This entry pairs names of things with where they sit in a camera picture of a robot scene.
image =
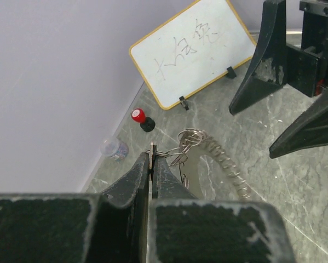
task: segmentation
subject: yellow whiteboard frame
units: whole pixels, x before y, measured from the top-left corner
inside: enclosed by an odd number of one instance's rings
[[[156,96],[155,92],[153,91],[152,87],[149,85],[149,82],[146,78],[146,76],[143,74],[143,72],[141,71],[140,67],[138,66],[136,60],[134,59],[134,57],[131,54],[131,50],[134,46],[136,46],[137,44],[141,43],[144,39],[146,39],[147,37],[149,37],[151,34],[155,33],[156,31],[158,31],[160,28],[162,28],[163,26],[165,26],[167,23],[169,23],[170,21],[174,20],[176,17],[178,17],[180,14],[182,14],[183,12],[185,12],[186,10],[188,10],[189,8],[191,8],[192,6],[194,6],[195,4],[197,4],[198,2],[200,2],[201,0],[196,0],[194,3],[190,4],[189,6],[187,6],[185,9],[183,9],[182,11],[180,11],[178,14],[176,14],[175,16],[173,16],[172,18],[170,18],[168,21],[166,21],[165,23],[161,24],[160,26],[158,26],[156,29],[154,29],[152,32],[150,32],[149,34],[147,34],[146,36],[142,37],[140,40],[138,40],[136,43],[134,43],[130,48],[129,48],[129,54],[130,57],[133,61],[133,63],[135,64],[136,68],[138,69],[139,73],[141,74],[144,82],[147,84],[149,90],[151,91],[151,93],[153,94],[155,100],[157,101],[157,103],[159,104],[160,108],[162,108],[163,110],[169,110],[173,107],[175,107],[176,105],[180,104],[180,101],[174,103],[172,106],[170,107],[164,107],[158,97]],[[238,15],[237,11],[234,9],[234,6],[231,4],[230,0],[225,0],[227,2],[227,4],[229,5],[230,9],[232,10],[233,14],[235,15],[235,17],[238,19],[239,23],[241,24],[241,26],[243,27],[244,31],[246,32],[246,34],[249,36],[249,38],[251,39],[252,43],[254,45],[256,45],[255,40],[253,39],[252,35],[250,34],[249,30],[246,28],[245,24],[243,23],[243,21],[241,20],[240,16]],[[237,64],[236,66],[234,66],[234,69],[236,69],[237,67],[241,66],[242,64],[248,62],[250,59],[252,59],[252,56],[245,59],[244,61],[242,61],[241,63]],[[185,98],[189,98],[190,96],[193,96],[195,93],[201,91],[202,89],[204,89],[205,87],[207,87],[208,85],[210,85],[211,83],[215,82],[216,80],[218,80],[219,78],[222,78],[223,76],[225,76],[228,73],[228,71],[222,73],[221,75],[217,76],[216,78],[214,78],[213,80],[209,81],[207,84],[203,85],[202,87],[200,87],[199,89],[189,93]]]

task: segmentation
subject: black clip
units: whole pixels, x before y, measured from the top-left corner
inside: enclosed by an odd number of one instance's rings
[[[180,101],[181,101],[181,105],[183,106],[183,108],[185,108],[186,111],[188,111],[189,110],[188,102],[186,101],[185,97],[181,96]]]
[[[235,71],[232,67],[227,68],[227,71],[228,71],[227,78],[231,78],[231,79],[236,78],[237,74],[235,74]]]

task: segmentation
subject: whiteboard stand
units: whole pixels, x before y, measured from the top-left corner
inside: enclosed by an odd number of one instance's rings
[[[162,109],[187,109],[187,98],[229,71],[235,76],[231,68],[250,60],[255,45],[229,0],[199,0],[137,41],[129,54]]]

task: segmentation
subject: gray marble surface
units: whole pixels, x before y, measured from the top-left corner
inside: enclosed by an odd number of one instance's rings
[[[299,36],[289,42],[299,43]],[[328,262],[328,146],[298,151],[270,159],[272,142],[313,102],[292,87],[231,116],[228,105],[242,82],[249,63],[236,70],[237,78],[223,77],[187,101],[189,111],[176,106],[163,111],[146,88],[135,105],[144,109],[157,126],[145,133],[130,117],[119,138],[129,146],[120,163],[104,160],[88,192],[99,192],[133,165],[153,141],[159,150],[177,147],[177,134],[199,128],[214,136],[240,166],[255,200],[269,202],[284,218],[298,262]],[[208,157],[199,164],[200,183],[206,199],[233,199],[217,165]]]

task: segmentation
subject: white label on red cap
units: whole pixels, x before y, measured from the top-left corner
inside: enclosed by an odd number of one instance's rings
[[[136,117],[138,117],[139,114],[140,114],[140,110],[134,110],[132,112],[132,117],[136,118]]]

